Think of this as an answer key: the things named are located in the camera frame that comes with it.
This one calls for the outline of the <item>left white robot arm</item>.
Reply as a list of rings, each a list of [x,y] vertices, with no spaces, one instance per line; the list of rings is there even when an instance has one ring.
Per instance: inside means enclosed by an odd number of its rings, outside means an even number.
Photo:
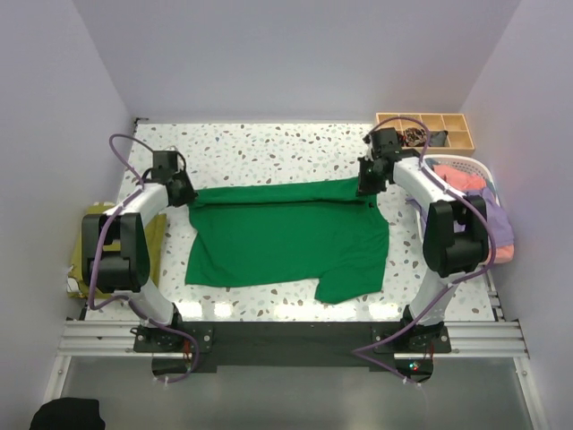
[[[130,195],[81,222],[81,275],[89,287],[89,308],[125,302],[143,326],[157,327],[153,339],[165,351],[183,346],[185,329],[174,322],[176,306],[151,278],[145,228],[166,208],[185,206],[197,196],[184,156],[177,150],[156,150],[151,168]]]

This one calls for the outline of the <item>green t-shirt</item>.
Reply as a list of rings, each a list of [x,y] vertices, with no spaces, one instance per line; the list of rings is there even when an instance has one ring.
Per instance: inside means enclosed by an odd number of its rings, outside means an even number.
[[[242,288],[316,279],[336,305],[382,291],[389,223],[355,177],[210,188],[189,206],[196,232],[185,281]]]

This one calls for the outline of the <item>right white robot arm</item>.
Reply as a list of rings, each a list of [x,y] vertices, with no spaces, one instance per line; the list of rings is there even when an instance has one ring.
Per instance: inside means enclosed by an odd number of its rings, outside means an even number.
[[[444,322],[457,285],[482,273],[491,262],[487,208],[478,195],[466,196],[440,178],[416,150],[405,150],[393,128],[377,127],[363,138],[359,159],[359,195],[379,194],[388,185],[404,189],[426,215],[423,258],[427,271],[398,333],[401,346],[420,351],[431,340],[428,327]]]

